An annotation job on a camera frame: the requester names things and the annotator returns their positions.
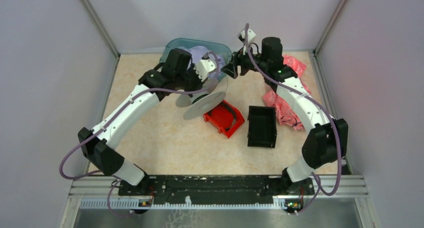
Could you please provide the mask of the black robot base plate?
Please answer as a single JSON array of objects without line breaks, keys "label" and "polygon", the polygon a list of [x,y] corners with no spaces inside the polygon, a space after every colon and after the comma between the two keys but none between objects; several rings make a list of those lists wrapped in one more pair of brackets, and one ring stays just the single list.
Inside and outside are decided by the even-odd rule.
[{"label": "black robot base plate", "polygon": [[137,186],[122,181],[120,196],[147,196],[155,205],[270,205],[274,196],[315,193],[307,178],[287,186],[279,175],[152,175]]}]

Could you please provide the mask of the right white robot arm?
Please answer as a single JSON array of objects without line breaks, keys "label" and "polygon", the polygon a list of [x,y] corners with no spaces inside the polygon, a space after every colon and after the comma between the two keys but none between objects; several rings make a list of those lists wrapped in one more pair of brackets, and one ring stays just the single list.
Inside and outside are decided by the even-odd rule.
[{"label": "right white robot arm", "polygon": [[267,85],[288,103],[308,133],[301,149],[301,157],[282,172],[281,187],[287,194],[295,194],[301,181],[321,166],[337,162],[337,190],[342,175],[342,158],[346,154],[348,124],[344,119],[333,118],[327,109],[312,98],[298,74],[284,64],[283,46],[278,37],[262,39],[262,50],[252,53],[251,39],[239,35],[243,47],[233,52],[230,62],[223,67],[224,73],[236,79],[248,71],[259,72]]}]

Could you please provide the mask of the grey plastic cable spool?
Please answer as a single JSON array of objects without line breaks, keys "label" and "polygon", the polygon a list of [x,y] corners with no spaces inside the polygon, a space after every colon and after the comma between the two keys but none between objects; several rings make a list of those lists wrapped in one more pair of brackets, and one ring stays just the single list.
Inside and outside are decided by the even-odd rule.
[{"label": "grey plastic cable spool", "polygon": [[192,120],[203,116],[218,106],[225,99],[227,93],[223,90],[217,90],[217,86],[218,84],[213,83],[212,79],[208,79],[202,86],[206,88],[206,91],[192,95],[180,94],[175,105],[178,108],[187,108],[183,114],[183,119]]}]

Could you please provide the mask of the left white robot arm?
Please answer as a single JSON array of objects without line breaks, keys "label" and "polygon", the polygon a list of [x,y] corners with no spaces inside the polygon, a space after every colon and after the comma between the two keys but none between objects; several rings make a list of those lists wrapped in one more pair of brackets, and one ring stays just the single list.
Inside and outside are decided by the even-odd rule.
[{"label": "left white robot arm", "polygon": [[164,62],[143,74],[128,97],[106,119],[92,129],[79,131],[83,156],[104,175],[126,181],[138,195],[146,194],[150,188],[148,174],[119,154],[117,146],[140,117],[165,97],[203,93],[209,75],[218,71],[219,59],[212,51],[194,63],[190,52],[172,49]]}]

